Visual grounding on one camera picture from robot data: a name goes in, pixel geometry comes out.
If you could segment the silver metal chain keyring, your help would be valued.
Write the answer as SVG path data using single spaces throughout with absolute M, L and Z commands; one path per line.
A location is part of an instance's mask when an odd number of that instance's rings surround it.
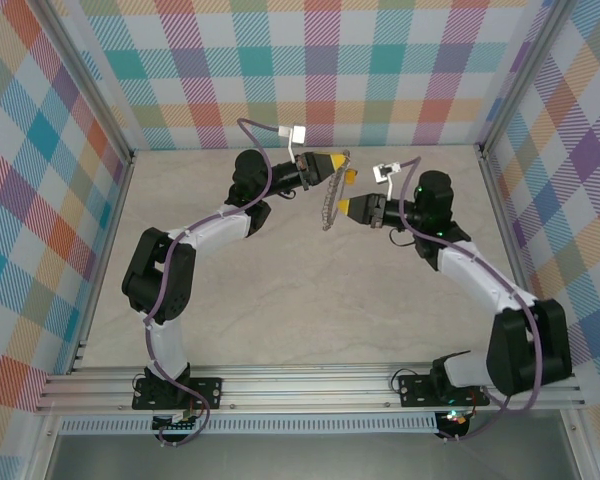
M 343 198 L 345 186 L 347 185 L 347 172 L 350 170 L 350 151 L 344 150 L 340 157 L 343 163 L 335 169 L 335 173 L 329 178 L 326 196 L 321 211 L 322 230 L 328 231 L 333 226 L 338 215 L 338 202 Z

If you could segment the grey metal panel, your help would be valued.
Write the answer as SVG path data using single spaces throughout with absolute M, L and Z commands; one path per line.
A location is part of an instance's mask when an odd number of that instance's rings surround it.
M 149 435 L 63 436 L 45 480 L 581 480 L 562 442 L 486 435 L 204 435 L 181 448 Z

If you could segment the aluminium corner post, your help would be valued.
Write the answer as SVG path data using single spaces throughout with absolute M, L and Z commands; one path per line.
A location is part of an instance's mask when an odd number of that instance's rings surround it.
M 490 151 L 504 134 L 514 110 L 535 79 L 577 2 L 528 1 L 488 89 L 476 131 L 469 135 L 475 141 L 479 159 L 488 159 Z
M 35 15 L 49 34 L 61 59 L 81 93 L 86 97 L 96 119 L 111 141 L 114 150 L 127 163 L 132 164 L 134 147 L 107 100 L 108 89 L 105 74 L 96 62 L 96 56 L 82 38 L 79 20 L 71 17 L 77 12 L 77 0 L 28 0 Z

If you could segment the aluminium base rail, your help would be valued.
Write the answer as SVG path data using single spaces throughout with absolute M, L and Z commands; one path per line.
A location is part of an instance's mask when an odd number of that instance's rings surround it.
M 413 395 L 413 374 L 424 363 L 286 366 L 199 366 L 195 377 L 222 381 L 218 413 L 398 413 Z M 129 414 L 134 367 L 79 367 L 47 379 L 36 411 L 41 415 Z

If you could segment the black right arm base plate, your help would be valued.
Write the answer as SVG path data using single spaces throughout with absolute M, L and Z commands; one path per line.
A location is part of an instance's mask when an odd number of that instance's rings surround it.
M 398 392 L 402 407 L 482 407 L 490 404 L 478 387 L 439 386 L 430 375 L 400 375 Z

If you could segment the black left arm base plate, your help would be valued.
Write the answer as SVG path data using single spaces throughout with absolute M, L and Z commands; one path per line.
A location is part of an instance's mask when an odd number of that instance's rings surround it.
M 132 382 L 133 410 L 190 410 L 201 409 L 203 402 L 172 383 L 159 378 L 138 377 Z M 220 406 L 222 379 L 213 377 L 190 377 L 189 390 L 203 397 L 212 410 Z

